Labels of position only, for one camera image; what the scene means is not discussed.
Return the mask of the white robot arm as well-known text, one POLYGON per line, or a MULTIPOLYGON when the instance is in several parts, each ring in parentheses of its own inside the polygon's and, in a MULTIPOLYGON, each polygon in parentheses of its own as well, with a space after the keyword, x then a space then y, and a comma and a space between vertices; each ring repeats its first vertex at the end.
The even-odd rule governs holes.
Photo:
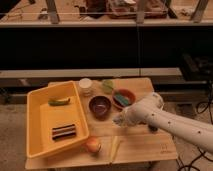
POLYGON ((163 105, 162 97, 151 92, 125 107, 121 116, 128 126, 145 122, 213 154, 213 125, 169 113, 163 110, 163 105))

